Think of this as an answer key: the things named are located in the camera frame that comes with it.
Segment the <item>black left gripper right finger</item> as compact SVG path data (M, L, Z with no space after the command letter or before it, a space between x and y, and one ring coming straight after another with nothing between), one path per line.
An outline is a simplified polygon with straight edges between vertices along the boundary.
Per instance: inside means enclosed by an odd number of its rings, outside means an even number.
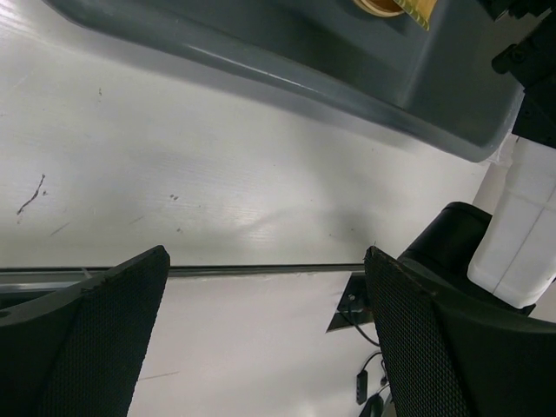
M368 296L399 416L553 416L555 325L367 250Z

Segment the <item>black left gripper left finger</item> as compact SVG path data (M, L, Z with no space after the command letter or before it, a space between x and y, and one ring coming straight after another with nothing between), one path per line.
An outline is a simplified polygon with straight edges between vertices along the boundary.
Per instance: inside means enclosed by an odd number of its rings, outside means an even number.
M156 246L1 311L3 416L125 416L169 276Z

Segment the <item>woven bamboo tray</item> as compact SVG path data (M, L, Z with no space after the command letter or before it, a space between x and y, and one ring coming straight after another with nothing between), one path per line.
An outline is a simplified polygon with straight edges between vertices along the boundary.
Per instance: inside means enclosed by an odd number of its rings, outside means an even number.
M394 0L421 28L430 30L430 19L437 0Z

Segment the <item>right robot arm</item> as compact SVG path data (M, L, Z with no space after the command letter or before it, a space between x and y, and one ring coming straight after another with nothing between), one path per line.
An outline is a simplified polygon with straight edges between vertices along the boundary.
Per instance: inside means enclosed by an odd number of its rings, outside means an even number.
M400 261L528 314L555 279L555 4L432 1L407 109L434 146L491 160L485 204L446 205Z

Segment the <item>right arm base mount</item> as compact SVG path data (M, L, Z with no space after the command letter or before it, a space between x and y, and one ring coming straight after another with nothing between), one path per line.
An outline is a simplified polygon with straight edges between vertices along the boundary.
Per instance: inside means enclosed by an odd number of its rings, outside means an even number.
M371 301L367 294L366 277L363 273L352 273L338 301L327 333L344 328L353 328L373 323Z

